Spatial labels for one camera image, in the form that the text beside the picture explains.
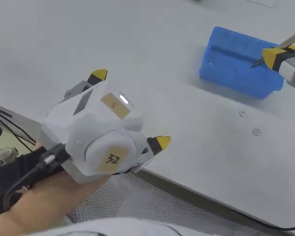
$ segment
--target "number 32 label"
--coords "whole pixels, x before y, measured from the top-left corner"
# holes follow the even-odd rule
[[[127,148],[118,146],[110,147],[96,170],[107,174],[114,174],[128,154],[129,150]]]

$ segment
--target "metal mesh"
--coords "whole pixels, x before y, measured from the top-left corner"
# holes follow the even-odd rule
[[[123,216],[172,223],[211,235],[268,235],[186,203],[134,174],[110,178],[69,214],[73,223]]]

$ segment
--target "white table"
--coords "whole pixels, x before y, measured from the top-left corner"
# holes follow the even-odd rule
[[[295,33],[295,0],[0,1],[0,106],[39,123],[107,68],[144,111],[146,134],[172,137],[147,171],[295,226],[295,89],[258,100],[200,81],[215,26],[280,43]]]

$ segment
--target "black cable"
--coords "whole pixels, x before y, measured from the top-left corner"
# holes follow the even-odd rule
[[[35,139],[33,139],[24,129],[22,129],[21,127],[19,127],[16,123],[14,123],[13,121],[9,120],[8,118],[6,118],[5,116],[0,114],[0,117],[5,119],[7,122],[9,122],[10,124],[12,124],[13,126],[15,126],[16,128],[18,128],[19,130],[21,130],[32,142],[36,142]]]
[[[273,229],[273,230],[279,230],[279,231],[295,231],[295,227],[281,228],[281,227],[277,227],[277,226],[274,226],[274,225],[269,225],[269,224],[264,223],[264,222],[262,222],[262,221],[260,221],[260,220],[256,220],[256,219],[254,219],[254,218],[252,218],[252,217],[250,217],[250,216],[248,216],[248,215],[245,215],[245,214],[243,214],[243,213],[240,213],[239,211],[236,211],[236,210],[233,210],[233,209],[232,209],[232,211],[234,211],[234,212],[236,212],[236,213],[242,215],[243,217],[245,217],[245,218],[247,218],[247,219],[249,219],[249,220],[252,220],[252,221],[258,223],[259,225],[262,225],[262,226],[264,226],[264,227],[267,227],[267,228],[270,228],[270,229]]]
[[[0,119],[0,123],[6,128],[8,129],[11,134],[13,134],[13,136],[21,143],[23,144],[24,147],[26,147],[29,151],[33,151],[32,149],[30,149],[18,136],[16,133],[14,133],[14,131],[9,127],[7,126],[1,119]]]
[[[20,139],[23,139],[24,141],[26,141],[26,142],[28,142],[28,143],[32,144],[33,146],[35,146],[35,145],[36,145],[35,143],[33,143],[33,142],[31,142],[31,141],[29,141],[29,140],[27,140],[27,139],[23,138],[22,136],[20,136],[20,135],[18,135],[18,134],[16,134],[16,136],[18,136]]]
[[[6,115],[7,117],[12,118],[12,115],[10,115],[8,112],[5,112],[3,110],[0,109],[0,113]]]
[[[42,174],[52,174],[59,170],[59,167],[63,162],[68,160],[70,155],[65,150],[65,144],[57,144],[50,150],[40,155],[38,162],[33,169],[31,169],[26,175],[19,179],[3,196],[3,210],[10,210],[10,200],[15,191],[19,190],[23,186],[32,183]]]
[[[8,211],[10,210],[10,200],[12,195],[22,188],[24,186],[24,183],[28,181],[31,178],[35,178],[39,173],[41,173],[42,169],[40,168],[40,165],[42,165],[41,162],[39,162],[33,169],[31,169],[26,175],[24,175],[19,181],[17,181],[12,187],[9,188],[9,190],[4,194],[3,196],[3,210]]]

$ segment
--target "blue container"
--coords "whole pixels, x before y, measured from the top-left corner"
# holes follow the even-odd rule
[[[262,49],[277,46],[245,34],[215,27],[199,75],[201,79],[230,87],[253,97],[265,98],[281,90],[283,77],[264,63],[251,69]]]

